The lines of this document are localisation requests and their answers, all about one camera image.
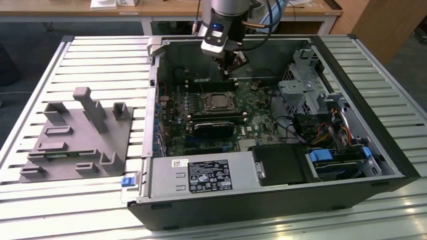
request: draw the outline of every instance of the blue plastic clip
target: blue plastic clip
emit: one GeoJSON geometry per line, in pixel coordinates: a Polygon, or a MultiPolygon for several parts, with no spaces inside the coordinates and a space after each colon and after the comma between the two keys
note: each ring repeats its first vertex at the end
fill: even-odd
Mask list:
{"type": "Polygon", "coordinates": [[[121,178],[121,187],[133,187],[134,186],[134,177],[129,176],[129,177],[124,177],[121,178]]]}
{"type": "Polygon", "coordinates": [[[362,147],[362,153],[366,159],[372,156],[370,150],[366,146],[362,147]]]}
{"type": "Polygon", "coordinates": [[[309,156],[310,162],[329,161],[333,159],[328,149],[314,149],[308,154],[308,156],[309,156]]]}

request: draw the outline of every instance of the metal rail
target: metal rail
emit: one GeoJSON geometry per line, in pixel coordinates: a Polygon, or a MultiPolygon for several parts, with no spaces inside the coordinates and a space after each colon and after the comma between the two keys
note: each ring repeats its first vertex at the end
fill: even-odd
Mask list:
{"type": "MultiPolygon", "coordinates": [[[[421,178],[349,209],[150,232],[120,201],[121,177],[19,184],[21,166],[41,132],[49,101],[90,87],[104,107],[134,107],[125,172],[141,169],[149,79],[144,36],[76,37],[61,43],[0,152],[0,238],[72,239],[397,239],[427,234],[427,120],[362,45],[345,36],[321,38],[421,178]]],[[[332,88],[333,79],[325,73],[332,88]]]]}

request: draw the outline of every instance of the sticker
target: sticker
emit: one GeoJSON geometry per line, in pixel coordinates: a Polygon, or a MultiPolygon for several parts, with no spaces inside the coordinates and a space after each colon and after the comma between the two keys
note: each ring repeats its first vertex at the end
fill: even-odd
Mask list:
{"type": "Polygon", "coordinates": [[[132,11],[121,11],[118,12],[120,15],[137,15],[137,12],[132,12],[132,11]]]}
{"type": "Polygon", "coordinates": [[[173,159],[172,160],[172,168],[186,167],[188,159],[173,159]]]}
{"type": "Polygon", "coordinates": [[[188,162],[186,164],[192,194],[233,189],[228,160],[188,162]]]}

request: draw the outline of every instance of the warning label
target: warning label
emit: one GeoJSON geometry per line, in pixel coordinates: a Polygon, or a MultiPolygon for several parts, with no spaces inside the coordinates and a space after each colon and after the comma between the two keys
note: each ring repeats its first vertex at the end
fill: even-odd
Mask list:
{"type": "Polygon", "coordinates": [[[186,167],[192,194],[233,189],[228,160],[188,162],[186,167]]]}

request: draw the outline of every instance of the wooden desk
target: wooden desk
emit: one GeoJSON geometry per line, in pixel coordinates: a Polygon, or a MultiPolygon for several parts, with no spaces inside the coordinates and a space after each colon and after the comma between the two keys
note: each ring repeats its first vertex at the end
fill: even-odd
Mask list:
{"type": "MultiPolygon", "coordinates": [[[[332,10],[324,0],[302,7],[288,7],[280,21],[321,22],[317,33],[328,34],[342,11],[332,10]]],[[[197,3],[182,0],[138,0],[136,6],[104,11],[90,11],[90,0],[0,0],[0,22],[140,22],[144,34],[152,35],[152,22],[192,22],[196,10],[197,3]]]]}
{"type": "MultiPolygon", "coordinates": [[[[293,8],[286,7],[281,22],[321,22],[317,34],[326,35],[332,29],[336,17],[342,14],[341,10],[333,10],[324,0],[313,0],[312,4],[301,4],[293,8]]],[[[197,11],[196,1],[184,0],[144,0],[141,7],[141,25],[145,35],[152,35],[150,22],[156,21],[193,21],[197,11]]]]}
{"type": "Polygon", "coordinates": [[[141,9],[142,0],[136,6],[117,6],[117,9],[102,11],[90,11],[90,0],[0,0],[0,16],[13,17],[140,16],[141,9]]]}

